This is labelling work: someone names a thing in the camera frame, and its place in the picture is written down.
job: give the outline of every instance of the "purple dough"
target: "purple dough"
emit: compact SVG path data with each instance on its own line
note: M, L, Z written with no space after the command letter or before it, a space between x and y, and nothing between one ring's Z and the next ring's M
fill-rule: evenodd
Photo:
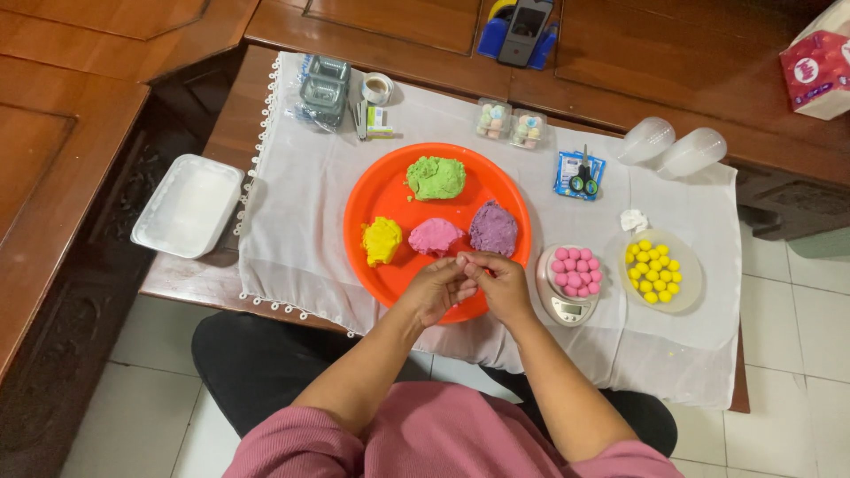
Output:
M496 201L488 201L475 213L469 237L472 247L479 251L511 257L517 241L517 221Z

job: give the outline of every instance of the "digital kitchen scale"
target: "digital kitchen scale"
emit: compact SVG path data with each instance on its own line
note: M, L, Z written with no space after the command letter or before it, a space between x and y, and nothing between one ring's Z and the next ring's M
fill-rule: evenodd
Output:
M596 309L599 301L598 293L581 297L567 297L564 290L555 283L555 271L552 270L552 262L555 260L555 250L558 248L579 248L570 244L556 244L543 251L537 260L537 271L535 283L537 293L543 308L557 324L566 327L580 326Z

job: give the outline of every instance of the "white tile floor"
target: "white tile floor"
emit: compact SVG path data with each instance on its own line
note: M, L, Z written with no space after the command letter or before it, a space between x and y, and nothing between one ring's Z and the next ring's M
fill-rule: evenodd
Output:
M809 260L742 225L741 321L752 414L670 405L687 478L850 476L850 262ZM213 311L139 297L94 394L64 478L219 476L239 443L189 344ZM410 378L517 398L477 367L415 353Z

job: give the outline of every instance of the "white tablecloth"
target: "white tablecloth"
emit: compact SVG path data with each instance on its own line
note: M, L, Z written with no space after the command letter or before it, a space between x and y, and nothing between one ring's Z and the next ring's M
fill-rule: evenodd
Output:
M735 170L715 164L687 183L658 179L642 168L609 161L595 202L552 191L557 151L580 150L609 159L619 139L549 127L537 151L473 133L476 105L396 85L386 108L389 125L402 138L360 143L350 116L337 134L320 134L283 114L286 85L303 56L281 53L270 85L273 106L261 135L258 165L240 233L243 296L272 306L295 306L363 334L383 313L348 265L341 224L348 195L378 158L405 145L439 141L488 157L518 185L533 228L529 284L534 264L555 242L571 242L602 253L603 293L592 318L575 328L538 315L582 372L599 387L637 390L703 407L731 402L740 301L740 235L735 209ZM362 73L353 72L359 85ZM359 95L352 88L352 96ZM629 302L616 277L617 245L628 234L619 226L625 209L643 210L653 227L669 230L696 252L704 268L700 306L668 316ZM473 363L522 371L516 344L489 315L429 328L415 349Z

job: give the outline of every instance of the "green dough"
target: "green dough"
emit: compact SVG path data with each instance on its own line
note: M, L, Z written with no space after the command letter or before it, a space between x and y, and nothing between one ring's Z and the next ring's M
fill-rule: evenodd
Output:
M443 157L419 158L407 168L407 182L418 201L451 199L461 194L467 173L463 163Z

